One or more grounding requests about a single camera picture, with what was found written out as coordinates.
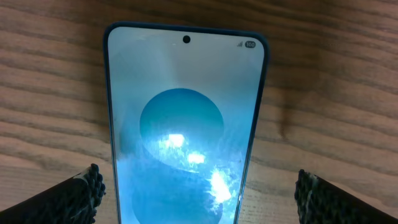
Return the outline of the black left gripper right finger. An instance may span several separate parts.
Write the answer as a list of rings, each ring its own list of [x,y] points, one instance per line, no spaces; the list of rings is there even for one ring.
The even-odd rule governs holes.
[[[294,198],[300,224],[397,224],[397,218],[303,169]]]

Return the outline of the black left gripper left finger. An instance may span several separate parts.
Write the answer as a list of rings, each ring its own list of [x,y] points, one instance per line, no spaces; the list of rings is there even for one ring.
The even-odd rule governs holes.
[[[1,211],[1,224],[93,224],[106,186],[99,167],[79,174]]]

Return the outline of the blue Samsung Galaxy smartphone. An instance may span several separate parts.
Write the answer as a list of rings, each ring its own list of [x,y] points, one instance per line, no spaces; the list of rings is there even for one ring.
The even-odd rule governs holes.
[[[266,80],[266,39],[115,22],[103,52],[118,222],[236,224]]]

